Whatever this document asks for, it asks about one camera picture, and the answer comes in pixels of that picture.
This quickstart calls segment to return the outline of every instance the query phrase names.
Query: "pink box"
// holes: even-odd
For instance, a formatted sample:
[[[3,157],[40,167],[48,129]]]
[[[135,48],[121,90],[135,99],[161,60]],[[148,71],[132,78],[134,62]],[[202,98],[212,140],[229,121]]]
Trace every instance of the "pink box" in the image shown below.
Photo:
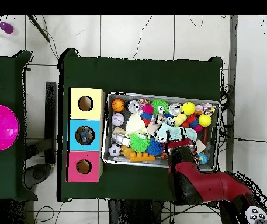
[[[91,168],[88,173],[80,173],[77,168],[78,162],[86,160]],[[69,164],[67,164],[67,182],[99,182],[103,171],[103,162],[100,158],[100,151],[70,151]]]

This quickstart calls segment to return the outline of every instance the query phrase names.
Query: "green spiky ball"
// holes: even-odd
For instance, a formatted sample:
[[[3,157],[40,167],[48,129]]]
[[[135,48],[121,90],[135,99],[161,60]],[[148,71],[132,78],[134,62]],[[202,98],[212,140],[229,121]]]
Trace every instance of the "green spiky ball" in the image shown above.
[[[130,147],[138,153],[145,152],[150,145],[150,139],[145,136],[145,139],[140,138],[137,134],[130,136]]]
[[[165,113],[169,113],[168,111],[168,103],[164,100],[153,100],[151,105],[154,108],[154,114],[159,114],[158,107],[162,106],[164,108]]]

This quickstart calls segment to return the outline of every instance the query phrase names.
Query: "orange basketball toy ball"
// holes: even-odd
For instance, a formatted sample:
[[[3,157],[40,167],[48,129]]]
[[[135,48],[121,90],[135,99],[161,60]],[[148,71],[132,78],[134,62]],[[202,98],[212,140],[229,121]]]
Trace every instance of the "orange basketball toy ball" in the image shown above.
[[[124,110],[124,101],[121,100],[121,99],[115,99],[113,102],[112,102],[112,109],[114,111],[123,111]]]

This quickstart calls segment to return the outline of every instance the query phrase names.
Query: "purple bottle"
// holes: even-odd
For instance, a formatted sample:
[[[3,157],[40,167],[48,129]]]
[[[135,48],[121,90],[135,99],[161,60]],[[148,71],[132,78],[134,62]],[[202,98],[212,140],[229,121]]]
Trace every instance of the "purple bottle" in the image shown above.
[[[9,23],[6,22],[1,22],[0,23],[0,28],[6,32],[7,34],[11,34],[14,31],[14,27],[10,25]]]

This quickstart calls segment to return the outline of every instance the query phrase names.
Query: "yellow box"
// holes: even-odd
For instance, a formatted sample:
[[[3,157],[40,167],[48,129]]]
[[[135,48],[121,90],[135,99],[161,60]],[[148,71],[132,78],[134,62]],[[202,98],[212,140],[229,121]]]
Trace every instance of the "yellow box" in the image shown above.
[[[82,87],[70,88],[71,119],[102,120],[105,107],[105,93],[102,89]]]

